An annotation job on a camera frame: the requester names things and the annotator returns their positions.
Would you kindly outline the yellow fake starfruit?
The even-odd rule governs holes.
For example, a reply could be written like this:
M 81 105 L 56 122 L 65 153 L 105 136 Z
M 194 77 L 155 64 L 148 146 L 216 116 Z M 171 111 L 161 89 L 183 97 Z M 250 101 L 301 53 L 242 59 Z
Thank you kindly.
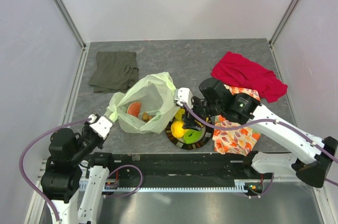
M 178 121 L 183 121 L 183 115 L 185 114 L 185 109 L 183 108 L 180 108 L 177 113 L 175 114 L 175 119 L 178 120 Z

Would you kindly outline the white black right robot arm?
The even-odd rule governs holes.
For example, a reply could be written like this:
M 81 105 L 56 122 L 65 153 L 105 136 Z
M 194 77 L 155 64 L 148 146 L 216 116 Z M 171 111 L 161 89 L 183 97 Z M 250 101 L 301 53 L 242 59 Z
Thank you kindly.
M 297 128 L 249 94 L 233 94 L 215 78 L 204 80 L 199 90 L 202 99 L 192 95 L 188 88 L 175 91 L 175 104 L 185 109 L 182 118 L 186 128 L 200 130 L 205 125 L 217 129 L 207 119 L 220 115 L 237 123 L 237 129 L 252 128 L 288 150 L 286 153 L 249 152 L 242 164 L 245 177 L 287 174 L 315 188 L 321 188 L 327 181 L 332 163 L 337 162 L 336 139 L 320 138 Z

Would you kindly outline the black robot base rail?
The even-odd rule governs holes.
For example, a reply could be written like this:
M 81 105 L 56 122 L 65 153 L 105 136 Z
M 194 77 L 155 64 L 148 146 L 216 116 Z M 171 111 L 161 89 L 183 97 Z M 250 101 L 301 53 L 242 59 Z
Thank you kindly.
M 259 174 L 245 166 L 245 157 L 218 153 L 115 154 L 109 176 L 120 187 L 233 186 L 235 180 L 268 181 L 271 173 Z

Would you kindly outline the green fake starfruit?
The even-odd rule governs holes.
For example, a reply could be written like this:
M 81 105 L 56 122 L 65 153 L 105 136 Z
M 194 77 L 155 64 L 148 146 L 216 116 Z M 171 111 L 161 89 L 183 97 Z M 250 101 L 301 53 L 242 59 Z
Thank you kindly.
M 202 131 L 188 129 L 183 135 L 183 140 L 185 144 L 194 144 L 198 142 L 203 135 Z

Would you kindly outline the pale green plastic bag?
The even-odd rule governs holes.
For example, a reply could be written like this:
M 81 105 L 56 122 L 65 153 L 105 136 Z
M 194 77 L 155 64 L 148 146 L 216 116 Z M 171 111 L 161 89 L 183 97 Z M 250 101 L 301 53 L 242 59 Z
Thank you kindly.
M 126 133 L 161 133 L 174 118 L 179 107 L 174 103 L 176 87 L 168 72 L 149 74 L 140 79 L 126 93 L 113 94 L 104 116 L 112 122 L 119 122 Z M 127 114 L 128 106 L 141 102 L 138 117 Z M 152 115 L 147 123 L 142 120 L 143 113 Z

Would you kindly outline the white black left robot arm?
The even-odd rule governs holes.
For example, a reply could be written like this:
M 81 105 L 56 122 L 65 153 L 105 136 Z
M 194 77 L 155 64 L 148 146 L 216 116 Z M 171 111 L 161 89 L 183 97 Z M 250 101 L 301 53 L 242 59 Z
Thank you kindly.
M 62 128 L 51 135 L 50 157 L 41 185 L 43 193 L 54 204 L 53 223 L 96 223 L 102 190 L 107 178 L 114 176 L 116 166 L 111 153 L 94 153 L 104 139 L 89 125 L 81 133 Z M 88 161 L 88 183 L 78 203 L 82 161 Z

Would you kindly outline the yellow fake pear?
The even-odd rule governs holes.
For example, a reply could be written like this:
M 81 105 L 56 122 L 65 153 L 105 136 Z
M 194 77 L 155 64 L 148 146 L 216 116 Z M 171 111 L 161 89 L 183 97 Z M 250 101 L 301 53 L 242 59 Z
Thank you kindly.
M 171 124 L 171 133 L 175 138 L 182 138 L 184 137 L 185 133 L 187 132 L 187 129 L 183 128 L 184 123 L 180 120 L 175 120 Z

